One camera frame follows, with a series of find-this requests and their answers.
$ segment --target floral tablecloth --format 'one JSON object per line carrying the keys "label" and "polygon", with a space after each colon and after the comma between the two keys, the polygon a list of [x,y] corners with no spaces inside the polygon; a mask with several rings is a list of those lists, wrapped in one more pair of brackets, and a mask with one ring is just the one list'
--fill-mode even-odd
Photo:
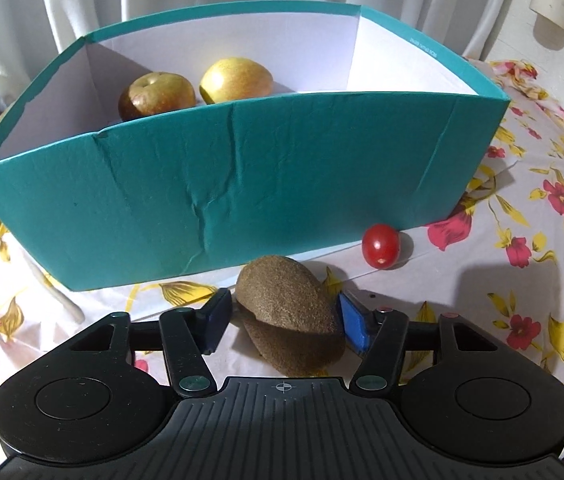
{"label": "floral tablecloth", "polygon": [[[413,319],[454,310],[507,342],[564,383],[564,110],[536,85],[533,67],[476,63],[512,98],[484,160],[452,215],[403,234],[399,265],[376,271],[357,244],[297,256],[330,292],[369,291]],[[129,248],[129,258],[141,258]],[[172,306],[198,305],[235,284],[239,267],[106,290],[63,288],[0,223],[0,384],[15,371],[109,312],[152,319]],[[430,365],[406,359],[404,379]],[[206,358],[218,384],[229,375],[278,376],[257,354],[239,320]],[[351,376],[347,352],[324,374]],[[167,378],[159,352],[136,366]],[[4,459],[0,447],[0,463]]]}

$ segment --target black gripper base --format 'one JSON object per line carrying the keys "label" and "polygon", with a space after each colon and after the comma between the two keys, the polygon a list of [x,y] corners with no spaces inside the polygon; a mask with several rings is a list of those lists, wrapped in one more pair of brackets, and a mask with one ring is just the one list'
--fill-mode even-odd
{"label": "black gripper base", "polygon": [[387,401],[354,396],[338,379],[228,378],[221,392],[180,402],[158,435],[121,458],[55,467],[14,457],[0,468],[6,479],[564,480],[564,466],[450,459],[415,439]]}

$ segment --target red cherry tomato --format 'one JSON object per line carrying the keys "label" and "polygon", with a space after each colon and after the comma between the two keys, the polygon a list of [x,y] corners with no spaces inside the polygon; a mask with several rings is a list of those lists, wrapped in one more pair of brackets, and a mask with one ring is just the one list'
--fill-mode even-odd
{"label": "red cherry tomato", "polygon": [[362,238],[362,255],[376,269],[393,267],[399,256],[398,232],[386,224],[369,227]]}

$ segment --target box rim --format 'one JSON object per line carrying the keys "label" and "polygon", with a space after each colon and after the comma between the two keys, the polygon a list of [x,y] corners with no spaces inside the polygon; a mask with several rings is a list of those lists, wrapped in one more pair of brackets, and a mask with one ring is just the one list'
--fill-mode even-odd
{"label": "box rim", "polygon": [[[477,68],[470,65],[461,56],[454,53],[446,46],[438,43],[436,40],[429,38],[423,32],[402,23],[400,20],[389,16],[379,10],[371,7],[359,6],[354,4],[346,4],[339,2],[322,2],[316,0],[246,0],[238,2],[222,2],[216,4],[206,4],[202,6],[185,7],[182,9],[164,10],[139,16],[126,22],[113,23],[106,27],[99,28],[78,38],[62,53],[55,57],[31,82],[31,84],[22,92],[20,97],[11,106],[11,109],[0,121],[0,146],[11,133],[13,127],[24,112],[24,107],[28,102],[33,100],[48,84],[52,76],[58,71],[59,67],[71,59],[82,47],[88,43],[100,43],[101,41],[123,36],[144,28],[158,27],[169,23],[185,22],[189,20],[197,20],[201,18],[209,18],[214,16],[226,16],[230,14],[264,14],[271,12],[311,12],[316,14],[338,14],[342,16],[358,16],[366,18],[382,28],[389,30],[405,41],[415,44],[421,50],[424,50],[429,56],[431,52],[436,53],[432,56],[434,59],[442,57],[440,63],[460,77],[467,85],[477,92],[476,97],[482,99],[493,100],[509,100],[508,95],[500,89],[493,81],[481,73]],[[78,134],[78,137],[86,134],[100,134],[101,132],[111,128],[107,126],[98,132],[84,132]],[[60,139],[55,142],[63,142],[68,139]],[[34,152],[42,148],[42,146],[27,152]]]}

